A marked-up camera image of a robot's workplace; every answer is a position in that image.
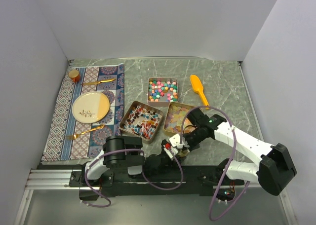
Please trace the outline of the round wooden jar lid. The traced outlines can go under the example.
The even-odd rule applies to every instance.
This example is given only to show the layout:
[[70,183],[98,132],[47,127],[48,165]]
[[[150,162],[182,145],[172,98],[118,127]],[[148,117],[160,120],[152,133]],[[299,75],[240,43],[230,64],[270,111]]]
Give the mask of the round wooden jar lid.
[[178,157],[186,157],[189,153],[190,153],[190,151],[188,149],[179,150],[177,153],[177,156]]

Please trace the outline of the gold tin of lollipops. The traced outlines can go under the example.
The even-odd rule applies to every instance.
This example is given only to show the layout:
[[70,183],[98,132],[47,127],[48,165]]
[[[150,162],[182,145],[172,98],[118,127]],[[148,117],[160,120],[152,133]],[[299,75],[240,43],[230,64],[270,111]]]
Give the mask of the gold tin of lollipops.
[[154,141],[163,120],[163,111],[134,101],[122,118],[119,129],[122,134],[140,137],[145,144]]

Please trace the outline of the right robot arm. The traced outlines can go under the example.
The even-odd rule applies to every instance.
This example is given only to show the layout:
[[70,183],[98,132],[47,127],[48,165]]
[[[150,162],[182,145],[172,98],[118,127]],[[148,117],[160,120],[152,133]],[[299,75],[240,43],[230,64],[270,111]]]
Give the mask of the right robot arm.
[[208,116],[198,107],[185,116],[195,129],[183,136],[193,148],[207,138],[212,138],[233,148],[250,159],[250,163],[228,160],[216,173],[217,181],[227,185],[232,180],[258,183],[271,195],[279,195],[296,176],[297,170],[288,148],[278,143],[272,145],[233,126],[229,117],[221,112]]

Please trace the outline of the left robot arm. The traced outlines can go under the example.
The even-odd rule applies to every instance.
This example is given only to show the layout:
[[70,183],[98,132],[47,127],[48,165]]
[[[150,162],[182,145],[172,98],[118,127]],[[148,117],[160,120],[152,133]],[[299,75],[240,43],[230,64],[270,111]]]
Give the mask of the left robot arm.
[[157,175],[175,162],[175,157],[179,153],[177,143],[177,140],[163,140],[160,154],[144,157],[144,153],[141,152],[143,141],[140,137],[110,136],[100,153],[83,166],[80,180],[86,186],[93,186],[108,170],[123,171],[129,176],[142,173],[146,176]]

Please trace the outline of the yellow plastic scoop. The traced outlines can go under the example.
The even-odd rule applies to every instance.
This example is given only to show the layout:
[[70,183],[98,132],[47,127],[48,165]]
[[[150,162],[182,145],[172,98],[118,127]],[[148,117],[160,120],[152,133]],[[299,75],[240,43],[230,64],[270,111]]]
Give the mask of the yellow plastic scoop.
[[192,85],[192,89],[195,93],[197,93],[205,106],[209,106],[209,102],[204,94],[203,84],[200,78],[197,75],[190,75],[190,82]]

